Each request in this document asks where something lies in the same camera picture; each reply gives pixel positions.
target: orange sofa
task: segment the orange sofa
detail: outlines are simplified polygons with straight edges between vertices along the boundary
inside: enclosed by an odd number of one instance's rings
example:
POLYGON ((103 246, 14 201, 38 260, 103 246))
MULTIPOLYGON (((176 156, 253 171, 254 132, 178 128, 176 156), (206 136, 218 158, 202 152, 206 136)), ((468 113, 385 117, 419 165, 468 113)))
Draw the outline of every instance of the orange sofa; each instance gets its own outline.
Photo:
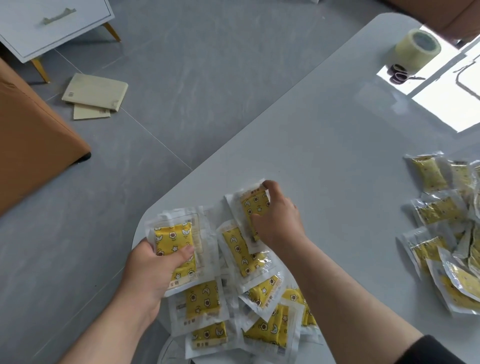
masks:
POLYGON ((388 0, 447 39, 480 34, 480 0, 388 0))
POLYGON ((0 59, 0 215, 90 155, 89 145, 0 59))

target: cabinet drawer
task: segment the cabinet drawer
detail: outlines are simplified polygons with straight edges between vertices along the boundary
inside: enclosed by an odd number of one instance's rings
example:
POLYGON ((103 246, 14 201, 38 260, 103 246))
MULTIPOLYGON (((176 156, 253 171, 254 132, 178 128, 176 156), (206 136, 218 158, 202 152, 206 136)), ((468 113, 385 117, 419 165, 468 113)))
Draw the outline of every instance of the cabinet drawer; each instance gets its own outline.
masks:
POLYGON ((21 61, 26 61, 111 17, 105 0, 3 0, 0 36, 21 61))

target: pile of snack packets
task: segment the pile of snack packets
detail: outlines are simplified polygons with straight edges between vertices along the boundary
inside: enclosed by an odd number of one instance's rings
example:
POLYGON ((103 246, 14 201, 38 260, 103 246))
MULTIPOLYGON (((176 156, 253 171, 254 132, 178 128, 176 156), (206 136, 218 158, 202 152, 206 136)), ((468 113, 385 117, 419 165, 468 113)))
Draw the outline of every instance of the pile of snack packets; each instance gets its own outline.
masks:
POLYGON ((449 160, 442 152, 405 159, 423 193, 410 202, 418 229, 398 239, 453 315, 480 315, 480 160, 449 160))
POLYGON ((259 238, 250 216, 265 214, 262 181, 225 196, 234 217, 214 226, 202 206, 164 211, 145 224, 157 255, 186 245, 193 256, 172 275, 171 334, 185 337, 185 358, 243 349, 274 363, 293 364, 300 339, 321 333, 295 280, 259 238))

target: forearm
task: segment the forearm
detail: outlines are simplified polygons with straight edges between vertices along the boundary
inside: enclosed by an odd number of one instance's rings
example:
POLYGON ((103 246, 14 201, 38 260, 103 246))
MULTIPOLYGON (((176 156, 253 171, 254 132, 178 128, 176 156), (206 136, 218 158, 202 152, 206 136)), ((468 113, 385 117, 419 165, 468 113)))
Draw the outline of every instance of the forearm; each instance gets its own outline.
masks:
POLYGON ((59 364, 129 364, 147 326, 133 303, 114 299, 59 364))
POLYGON ((308 238, 279 244, 276 253, 299 284, 337 364, 393 364, 422 337, 308 238))

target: tape roll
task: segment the tape roll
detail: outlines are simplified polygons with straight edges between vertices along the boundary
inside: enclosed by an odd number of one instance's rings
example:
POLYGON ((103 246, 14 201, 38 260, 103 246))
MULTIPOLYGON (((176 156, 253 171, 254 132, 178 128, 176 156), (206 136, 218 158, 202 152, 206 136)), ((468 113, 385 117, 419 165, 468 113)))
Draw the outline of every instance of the tape roll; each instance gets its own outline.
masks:
POLYGON ((422 69, 442 50, 442 46, 433 35, 419 29, 410 30, 395 46, 399 63, 409 73, 422 69))

